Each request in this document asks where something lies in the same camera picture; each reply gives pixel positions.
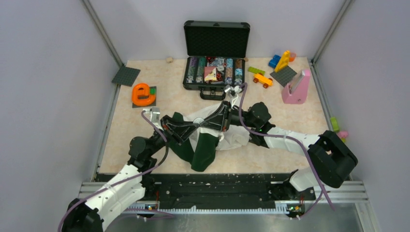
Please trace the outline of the white and green garment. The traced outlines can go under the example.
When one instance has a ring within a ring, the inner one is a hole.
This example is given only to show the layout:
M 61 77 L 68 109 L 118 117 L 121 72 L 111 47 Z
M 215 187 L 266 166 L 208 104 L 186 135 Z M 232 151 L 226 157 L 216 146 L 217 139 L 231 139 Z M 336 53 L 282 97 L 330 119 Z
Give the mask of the white and green garment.
M 170 142 L 171 150 L 190 168 L 197 172 L 205 171 L 213 163 L 217 151 L 232 150 L 246 146 L 249 132 L 242 126 L 230 126 L 226 132 L 199 128 L 182 144 Z

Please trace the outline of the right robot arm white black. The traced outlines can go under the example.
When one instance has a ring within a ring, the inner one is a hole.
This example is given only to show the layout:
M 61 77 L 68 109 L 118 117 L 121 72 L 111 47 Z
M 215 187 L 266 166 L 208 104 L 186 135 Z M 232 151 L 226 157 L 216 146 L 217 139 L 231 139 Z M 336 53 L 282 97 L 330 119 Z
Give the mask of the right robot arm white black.
M 304 190 L 325 184 L 339 188 L 358 164 L 357 157 L 337 133 L 326 130 L 322 134 L 304 134 L 282 129 L 269 122 L 271 115 L 263 102 L 243 111 L 234 106 L 229 111 L 229 130 L 219 132 L 200 129 L 190 140 L 195 151 L 209 148 L 230 150 L 253 143 L 266 148 L 277 148 L 306 157 L 309 167 L 292 171 L 273 192 L 280 198 L 297 199 Z

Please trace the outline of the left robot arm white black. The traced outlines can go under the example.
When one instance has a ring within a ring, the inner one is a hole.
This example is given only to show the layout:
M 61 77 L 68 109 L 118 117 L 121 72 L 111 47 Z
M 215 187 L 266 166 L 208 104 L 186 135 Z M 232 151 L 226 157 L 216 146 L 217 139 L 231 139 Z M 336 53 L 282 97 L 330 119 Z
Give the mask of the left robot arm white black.
M 155 120 L 156 113 L 150 118 L 144 112 L 141 116 L 154 129 L 154 134 L 131 140 L 130 147 L 137 154 L 97 191 L 74 199 L 58 225 L 59 232 L 104 232 L 133 203 L 151 199 L 155 187 L 142 182 L 143 176 L 164 163 L 172 140 L 185 141 L 205 122 L 203 118 L 174 121 L 168 116 Z

